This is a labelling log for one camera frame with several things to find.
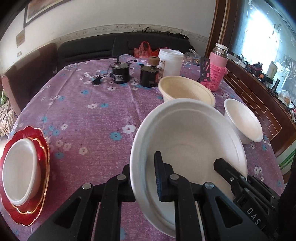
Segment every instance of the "large white bowl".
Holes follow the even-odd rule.
[[[242,143],[229,122],[215,108],[193,99],[175,99],[156,107],[140,125],[131,157],[131,186],[147,220],[161,232],[175,236],[173,203],[161,203],[157,196],[154,153],[190,182],[213,182],[230,199],[230,185],[214,170],[224,158],[247,177]]]
[[[9,149],[3,164],[2,181],[9,201],[20,206],[34,197],[39,189],[41,179],[33,141],[18,140]]]
[[[178,98],[190,98],[200,100],[213,107],[216,104],[215,97],[208,88],[185,77],[164,77],[159,81],[158,88],[165,102]]]
[[[224,108],[225,118],[230,122],[243,144],[262,141],[261,124],[247,106],[238,100],[227,99],[224,101]]]

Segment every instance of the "wooden counter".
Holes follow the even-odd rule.
[[[232,61],[228,61],[226,67],[228,74],[224,80],[257,116],[278,157],[296,140],[295,123],[258,79]]]

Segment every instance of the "red plate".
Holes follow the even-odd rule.
[[[20,139],[28,138],[34,143],[37,152],[37,159],[39,161],[41,170],[41,183],[39,190],[35,197],[28,200],[21,206],[14,206],[8,200],[2,183],[2,175],[0,176],[0,195],[4,208],[9,213],[12,220],[23,226],[32,225],[35,220],[39,217],[47,191],[48,181],[49,181],[49,146],[44,138],[43,132],[39,128],[33,128],[27,126],[21,131],[17,131],[12,139],[5,145],[3,156],[0,159],[0,173],[2,174],[2,168],[4,164],[5,157],[11,146]]]

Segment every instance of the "silver screw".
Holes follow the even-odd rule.
[[[87,190],[87,189],[90,189],[90,188],[91,188],[91,184],[90,183],[84,183],[82,185],[82,189],[84,189],[84,190]]]
[[[171,174],[170,175],[170,179],[172,179],[172,180],[178,180],[179,179],[179,175],[178,174]]]
[[[212,188],[214,188],[214,184],[213,183],[211,183],[211,182],[206,182],[205,183],[205,188],[207,188],[207,189],[212,189]]]
[[[122,180],[124,180],[124,179],[126,179],[126,176],[125,176],[124,174],[119,174],[119,175],[117,176],[117,180],[122,181]]]

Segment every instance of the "purple floral tablecloth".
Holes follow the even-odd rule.
[[[72,64],[57,73],[30,101],[18,117],[12,134],[31,125],[39,127],[50,143],[50,180],[43,211],[30,227],[17,225],[0,203],[8,225],[21,240],[28,237],[82,184],[106,182],[129,163],[136,131],[144,118],[163,103],[157,88],[139,85],[140,66],[131,70],[126,84],[96,75],[106,73],[114,59]],[[181,76],[197,80],[200,69],[184,64]],[[224,114],[224,100],[242,100],[222,82],[214,93],[216,109]],[[266,136],[260,143],[244,145],[248,173],[260,178],[278,194],[283,177]],[[155,229],[137,203],[123,203],[120,240],[172,240]]]

